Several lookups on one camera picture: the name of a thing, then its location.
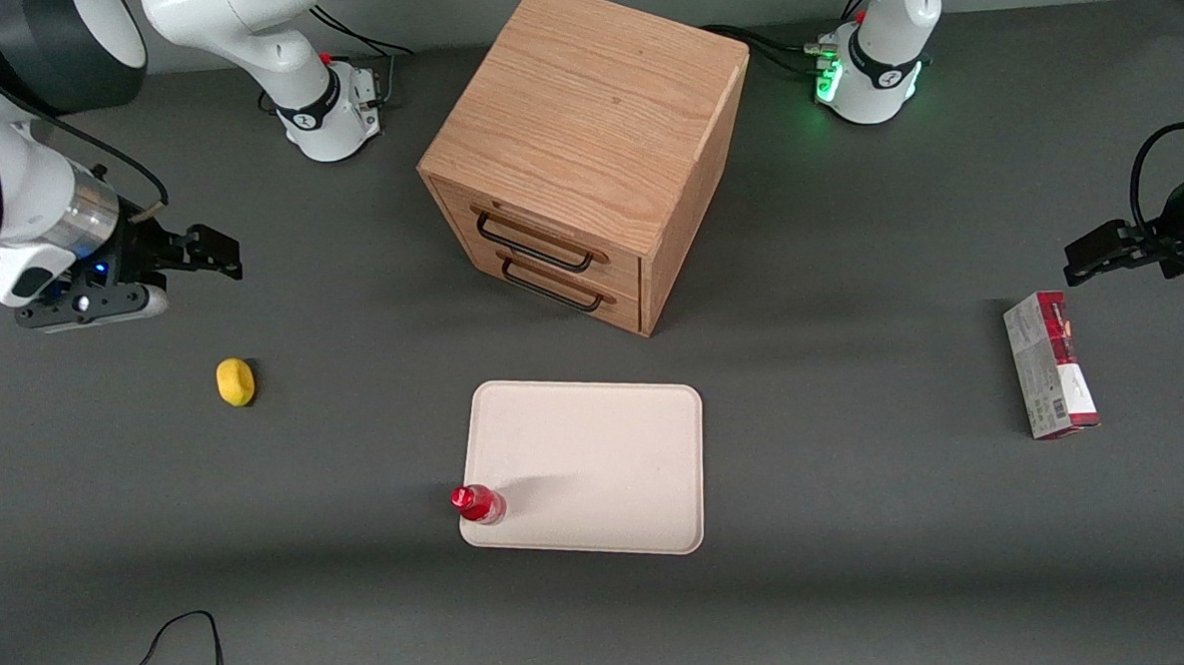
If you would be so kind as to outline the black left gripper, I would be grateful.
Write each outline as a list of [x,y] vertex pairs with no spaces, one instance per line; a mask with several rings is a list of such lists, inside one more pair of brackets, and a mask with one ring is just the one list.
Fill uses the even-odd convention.
[[1082,286],[1114,269],[1147,267],[1159,263],[1165,279],[1184,275],[1184,183],[1170,196],[1154,221],[1157,239],[1172,248],[1175,258],[1163,258],[1162,250],[1135,224],[1111,220],[1100,234],[1086,234],[1064,247],[1064,283]]

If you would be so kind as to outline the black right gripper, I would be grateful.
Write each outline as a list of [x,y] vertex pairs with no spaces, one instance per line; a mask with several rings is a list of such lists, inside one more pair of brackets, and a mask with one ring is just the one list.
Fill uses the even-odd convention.
[[197,271],[219,272],[230,280],[242,280],[240,243],[236,239],[205,224],[189,224],[176,231],[153,217],[131,224],[131,217],[140,212],[142,208],[136,204],[120,198],[120,221],[109,241],[99,248],[99,265],[104,267],[99,271],[102,285],[140,284],[165,289],[166,278],[157,257],[167,256],[187,256]]

